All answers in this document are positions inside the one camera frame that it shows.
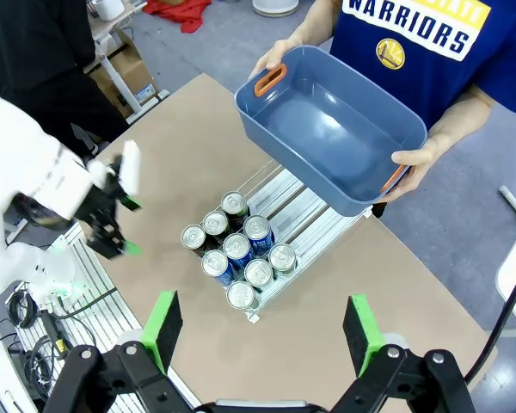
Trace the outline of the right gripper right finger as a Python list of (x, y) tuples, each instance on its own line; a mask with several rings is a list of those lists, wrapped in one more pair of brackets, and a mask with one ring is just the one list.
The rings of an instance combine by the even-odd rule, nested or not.
[(386, 342), (364, 294), (348, 297), (342, 328), (356, 380), (333, 412), (379, 412), (390, 398), (411, 412), (476, 410), (453, 354), (434, 349), (418, 356)]

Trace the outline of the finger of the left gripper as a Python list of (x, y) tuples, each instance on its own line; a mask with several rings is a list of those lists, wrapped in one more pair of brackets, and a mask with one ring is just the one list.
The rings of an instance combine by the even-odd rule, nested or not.
[(137, 211), (141, 208), (141, 204), (137, 200), (122, 190), (116, 190), (113, 198), (130, 211)]
[(124, 238), (120, 226), (115, 222), (100, 223), (96, 221), (90, 226), (87, 246), (95, 253), (114, 259), (123, 255), (139, 255), (141, 248)]

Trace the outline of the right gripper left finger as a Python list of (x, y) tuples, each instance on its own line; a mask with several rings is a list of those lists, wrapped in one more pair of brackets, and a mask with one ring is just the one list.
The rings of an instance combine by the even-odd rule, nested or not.
[(106, 353), (90, 345), (69, 352), (44, 411), (108, 412), (119, 395), (134, 394), (146, 412), (188, 412), (167, 377), (181, 327), (177, 292), (160, 293), (138, 339)]

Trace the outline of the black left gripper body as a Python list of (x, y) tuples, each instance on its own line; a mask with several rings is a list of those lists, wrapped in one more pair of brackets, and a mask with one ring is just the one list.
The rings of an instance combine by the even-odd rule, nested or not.
[(89, 161), (86, 170), (91, 178), (92, 187), (77, 209), (77, 219), (88, 224), (93, 231), (97, 228), (110, 232), (120, 229), (116, 221), (117, 199), (115, 198), (122, 157), (114, 157), (109, 163), (97, 159)]

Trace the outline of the person's left hand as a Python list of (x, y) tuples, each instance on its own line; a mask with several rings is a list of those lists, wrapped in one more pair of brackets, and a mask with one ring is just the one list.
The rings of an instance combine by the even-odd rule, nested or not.
[(380, 201), (392, 202), (417, 189), (433, 164), (445, 153), (445, 144), (446, 136), (435, 134), (428, 138), (418, 150), (394, 152), (391, 159), (400, 165), (409, 166), (409, 169), (405, 176)]

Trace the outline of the person's right hand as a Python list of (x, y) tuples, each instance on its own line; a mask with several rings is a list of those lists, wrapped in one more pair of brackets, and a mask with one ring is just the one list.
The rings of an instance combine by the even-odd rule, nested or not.
[(249, 78), (257, 75), (262, 70), (272, 70), (281, 63), (283, 56), (296, 46), (301, 46), (302, 41), (296, 38), (288, 38), (277, 40), (273, 46), (262, 55), (255, 64), (254, 69), (250, 72)]

